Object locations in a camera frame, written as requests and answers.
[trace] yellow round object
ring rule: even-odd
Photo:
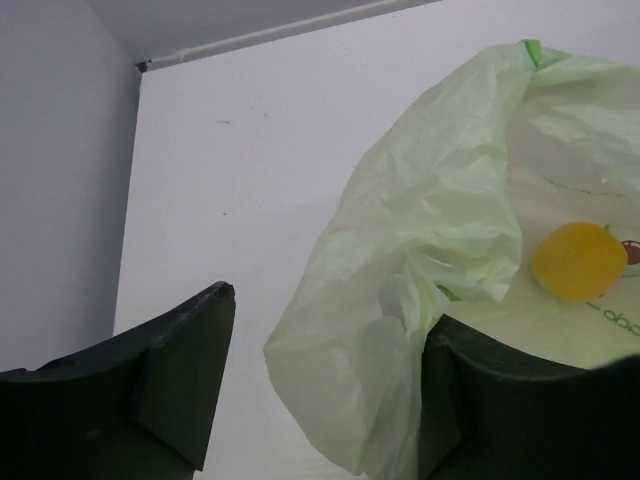
[[[568,223],[549,235],[531,258],[531,271],[553,295],[584,303],[599,297],[622,276],[627,251],[599,225]]]

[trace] translucent bag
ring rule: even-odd
[[[420,358],[443,312],[574,366],[640,352],[639,206],[640,70],[534,41],[488,48],[360,161],[264,347],[273,386],[330,461],[416,480]],[[587,305],[556,301],[526,268],[570,221],[606,225],[631,252],[626,278]]]

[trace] plastic bag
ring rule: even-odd
[[[416,480],[420,358],[445,311],[579,366],[640,351],[633,278],[609,299],[568,306],[519,271],[523,249],[571,220],[640,240],[638,92],[636,68],[532,41],[492,47],[364,155],[264,347],[275,390],[316,449],[372,480]],[[606,345],[577,326],[585,316]]]

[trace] white table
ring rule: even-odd
[[[306,441],[262,346],[364,151],[482,47],[640,63],[636,0],[445,0],[144,75],[116,333],[216,280],[237,291],[210,480],[348,479]]]

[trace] orange ball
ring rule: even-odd
[[[592,223],[568,223],[542,241],[531,271],[553,295],[584,303],[609,290],[627,267],[627,251],[616,237]]]

